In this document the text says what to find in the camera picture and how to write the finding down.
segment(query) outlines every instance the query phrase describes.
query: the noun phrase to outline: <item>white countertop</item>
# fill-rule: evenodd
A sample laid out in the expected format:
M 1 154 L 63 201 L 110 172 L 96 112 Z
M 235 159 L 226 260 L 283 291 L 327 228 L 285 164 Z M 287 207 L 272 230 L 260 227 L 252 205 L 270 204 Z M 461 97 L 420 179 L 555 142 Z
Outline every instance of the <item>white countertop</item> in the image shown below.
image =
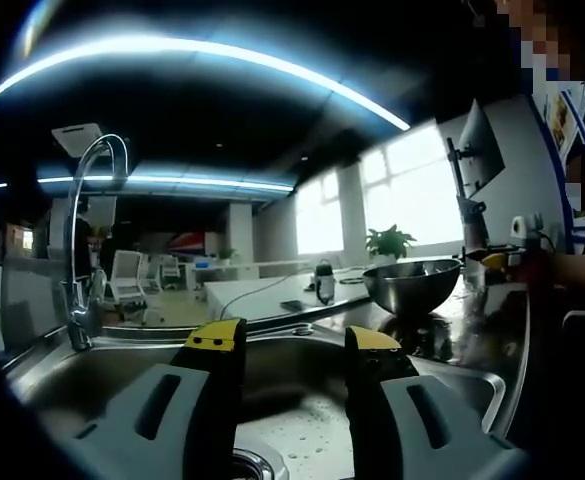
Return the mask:
M 278 262 L 253 262 L 253 263 L 228 263 L 225 265 L 211 264 L 207 267 L 197 267 L 193 262 L 182 262 L 179 260 L 179 265 L 185 265 L 186 267 L 196 270 L 197 272 L 204 272 L 206 270 L 227 270 L 231 268 L 253 268 L 253 267 L 272 267 L 280 265 L 309 265 L 310 262 L 306 260 L 281 260 Z
M 362 269 L 335 271 L 334 302 L 355 300 L 367 297 L 368 292 L 363 283 L 342 285 L 339 280 L 360 277 Z M 205 284 L 208 298 L 208 311 L 211 318 L 218 320 L 223 306 L 240 295 L 264 288 L 250 294 L 230 305 L 223 314 L 224 318 L 240 317 L 246 320 L 257 320 L 267 317 L 288 315 L 291 312 L 281 307 L 281 302 L 299 300 L 307 309 L 323 307 L 316 298 L 315 292 L 303 289 L 310 284 L 311 273 L 285 277 L 261 278 L 258 280 L 242 280 L 234 282 L 210 282 Z

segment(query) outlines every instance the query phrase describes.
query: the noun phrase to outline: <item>kitchen faucet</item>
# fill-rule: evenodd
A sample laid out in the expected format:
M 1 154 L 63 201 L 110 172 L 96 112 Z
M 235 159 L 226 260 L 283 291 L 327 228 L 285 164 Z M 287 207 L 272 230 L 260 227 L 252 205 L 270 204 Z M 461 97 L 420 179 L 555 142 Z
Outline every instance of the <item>kitchen faucet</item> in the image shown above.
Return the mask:
M 118 141 L 121 146 L 121 154 L 115 155 L 112 140 Z M 97 138 L 85 150 L 76 174 L 70 185 L 68 193 L 69 211 L 65 221 L 63 235 L 63 253 L 65 257 L 65 306 L 68 316 L 67 331 L 72 343 L 72 348 L 82 352 L 92 348 L 91 336 L 98 335 L 101 325 L 98 321 L 98 308 L 103 302 L 105 284 L 107 278 L 102 269 L 97 269 L 93 274 L 90 285 L 87 286 L 76 276 L 75 232 L 76 210 L 79 203 L 79 195 L 83 187 L 85 174 L 90 170 L 94 161 L 102 153 L 103 148 L 110 151 L 112 157 L 113 179 L 124 179 L 128 175 L 128 151 L 125 142 L 118 135 L 112 133 Z

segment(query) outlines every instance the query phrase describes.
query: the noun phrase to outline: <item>stainless steel bowl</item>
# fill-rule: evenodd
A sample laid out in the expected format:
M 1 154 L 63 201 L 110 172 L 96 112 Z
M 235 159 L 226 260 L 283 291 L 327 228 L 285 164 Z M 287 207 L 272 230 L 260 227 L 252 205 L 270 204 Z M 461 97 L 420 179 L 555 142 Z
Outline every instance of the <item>stainless steel bowl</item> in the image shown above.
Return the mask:
M 454 259 L 406 262 L 363 273 L 370 297 L 390 313 L 425 315 L 452 293 L 461 262 Z

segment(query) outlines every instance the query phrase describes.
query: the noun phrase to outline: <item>floor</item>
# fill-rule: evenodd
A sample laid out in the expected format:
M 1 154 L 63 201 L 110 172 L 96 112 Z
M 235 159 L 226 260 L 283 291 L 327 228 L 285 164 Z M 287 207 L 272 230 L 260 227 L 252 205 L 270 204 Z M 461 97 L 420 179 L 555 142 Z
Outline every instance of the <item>floor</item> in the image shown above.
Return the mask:
M 164 290 L 156 302 L 156 314 L 146 315 L 147 327 L 183 327 L 208 323 L 207 303 L 195 298 L 187 290 Z M 124 325 L 138 326 L 140 320 L 124 322 Z

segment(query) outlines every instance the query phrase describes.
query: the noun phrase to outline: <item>sink basin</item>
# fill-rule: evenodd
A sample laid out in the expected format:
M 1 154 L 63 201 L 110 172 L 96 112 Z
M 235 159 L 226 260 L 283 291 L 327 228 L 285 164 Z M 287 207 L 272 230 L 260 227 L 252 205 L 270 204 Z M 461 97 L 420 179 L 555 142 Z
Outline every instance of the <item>sink basin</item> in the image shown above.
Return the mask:
M 56 360 L 50 354 L 18 378 L 9 376 L 17 395 L 57 437 L 79 433 L 143 371 L 169 363 L 179 346 L 97 346 L 81 354 L 68 348 L 58 347 Z M 53 361 L 44 375 L 34 371 Z M 505 390 L 499 377 L 420 359 L 413 363 L 458 392 L 489 429 Z M 237 436 L 258 438 L 278 451 L 292 479 L 351 477 L 346 395 L 342 336 L 250 338 Z

